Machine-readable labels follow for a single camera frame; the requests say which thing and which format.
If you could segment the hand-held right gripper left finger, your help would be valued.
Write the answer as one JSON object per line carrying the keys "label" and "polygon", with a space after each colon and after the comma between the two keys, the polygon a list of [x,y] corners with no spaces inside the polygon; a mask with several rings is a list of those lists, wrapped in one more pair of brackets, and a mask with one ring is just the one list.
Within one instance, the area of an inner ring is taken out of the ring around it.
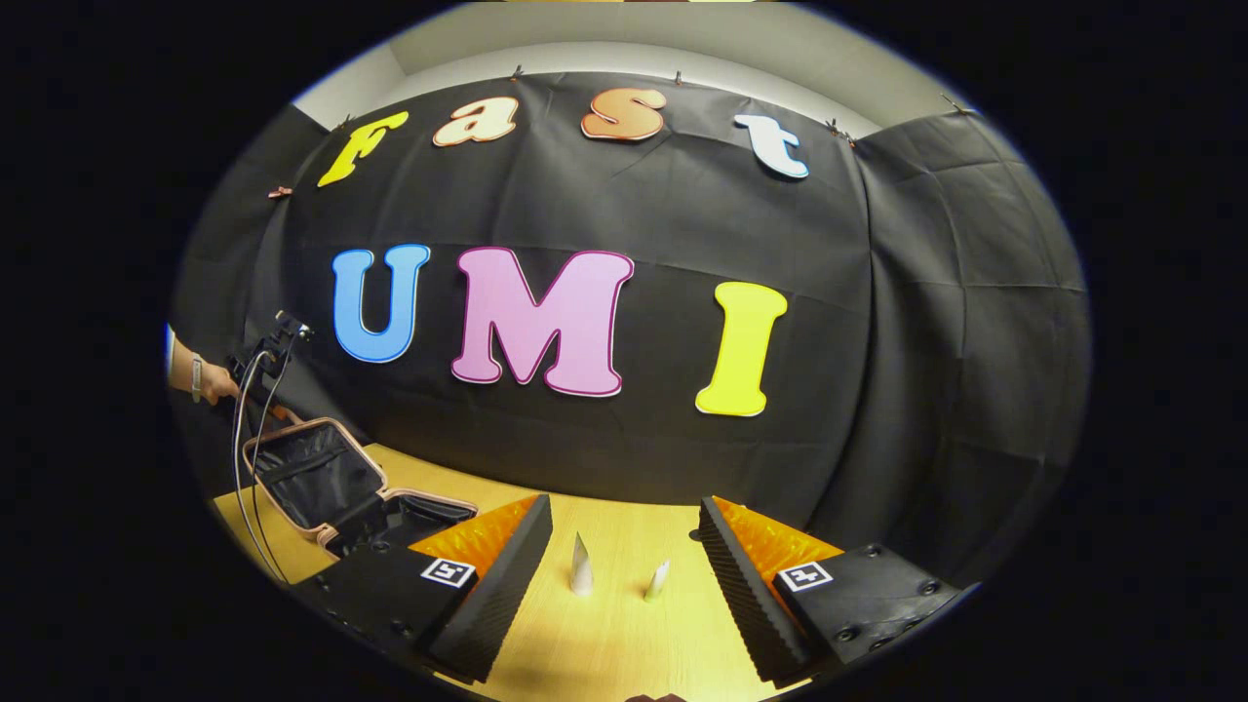
{"label": "hand-held right gripper left finger", "polygon": [[532,493],[417,542],[388,536],[292,593],[402,667],[485,683],[552,532],[550,497]]}

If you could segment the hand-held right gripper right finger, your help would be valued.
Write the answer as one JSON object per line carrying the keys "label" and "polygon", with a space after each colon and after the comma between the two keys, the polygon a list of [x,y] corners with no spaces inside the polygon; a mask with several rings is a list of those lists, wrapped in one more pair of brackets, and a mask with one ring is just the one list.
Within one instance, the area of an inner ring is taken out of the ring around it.
{"label": "hand-held right gripper right finger", "polygon": [[977,590],[930,575],[884,545],[840,548],[718,496],[701,498],[698,533],[764,683],[861,668]]}

